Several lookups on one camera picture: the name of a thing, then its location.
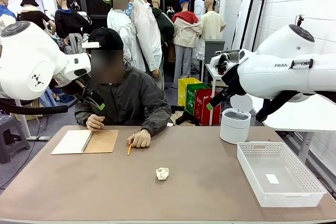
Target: spiral notebook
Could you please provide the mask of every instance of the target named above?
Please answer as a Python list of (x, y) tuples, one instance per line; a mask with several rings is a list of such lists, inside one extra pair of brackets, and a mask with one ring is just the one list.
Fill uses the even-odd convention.
[(51, 154), (111, 153), (118, 133), (119, 130), (68, 131)]

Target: black jacket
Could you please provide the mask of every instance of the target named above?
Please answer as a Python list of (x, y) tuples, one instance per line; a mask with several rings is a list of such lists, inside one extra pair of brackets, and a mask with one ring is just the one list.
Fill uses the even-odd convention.
[(174, 23), (165, 15), (161, 9), (152, 7), (152, 12), (159, 27), (162, 39), (168, 43), (174, 37)]
[(166, 128), (172, 115), (164, 91), (148, 74), (127, 63), (122, 84), (92, 84), (89, 88), (104, 99), (105, 107), (99, 110), (87, 102), (78, 102), (75, 117), (79, 125), (85, 125), (87, 118), (96, 114), (105, 116), (104, 125), (141, 125), (154, 135)]
[(55, 25), (56, 33), (61, 39), (65, 39), (69, 34), (91, 32), (89, 22), (74, 10), (71, 10), (71, 13), (57, 10), (55, 13)]

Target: crumpled paper ball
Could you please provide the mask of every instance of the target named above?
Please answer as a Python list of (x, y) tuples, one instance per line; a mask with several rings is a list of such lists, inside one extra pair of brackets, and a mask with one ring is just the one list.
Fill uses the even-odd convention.
[(169, 169), (165, 167), (160, 167), (159, 169), (156, 169), (156, 176), (158, 177), (158, 180), (166, 180), (169, 175)]

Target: person's hand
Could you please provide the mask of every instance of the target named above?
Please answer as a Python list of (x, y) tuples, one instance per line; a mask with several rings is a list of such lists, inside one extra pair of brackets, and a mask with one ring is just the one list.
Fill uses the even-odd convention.
[(98, 129), (103, 128), (105, 116), (97, 116), (97, 115), (90, 115), (86, 121), (86, 127), (91, 131), (96, 131)]
[(68, 39), (68, 38), (65, 38), (65, 39), (64, 39), (64, 43), (65, 43), (65, 45), (69, 46), (69, 39)]
[(160, 70), (159, 70), (159, 69), (155, 69), (155, 70), (152, 72), (152, 74), (153, 74), (153, 77), (157, 78), (157, 77), (160, 76)]
[(133, 134), (128, 139), (128, 145), (132, 145), (132, 147), (136, 148), (144, 148), (148, 147), (151, 144), (151, 134), (148, 130), (142, 129), (137, 134)]

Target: gray stool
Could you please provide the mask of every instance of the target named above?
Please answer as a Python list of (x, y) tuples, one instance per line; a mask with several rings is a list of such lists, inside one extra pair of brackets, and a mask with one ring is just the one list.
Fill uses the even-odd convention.
[[(19, 133), (20, 141), (12, 144), (9, 148), (7, 148), (4, 138), (4, 132), (9, 130), (10, 127), (16, 128), (17, 132)], [(29, 149), (29, 143), (23, 133), (19, 122), (11, 115), (0, 115), (0, 164), (5, 164), (11, 161), (10, 154), (17, 151), (18, 149), (25, 147)]]

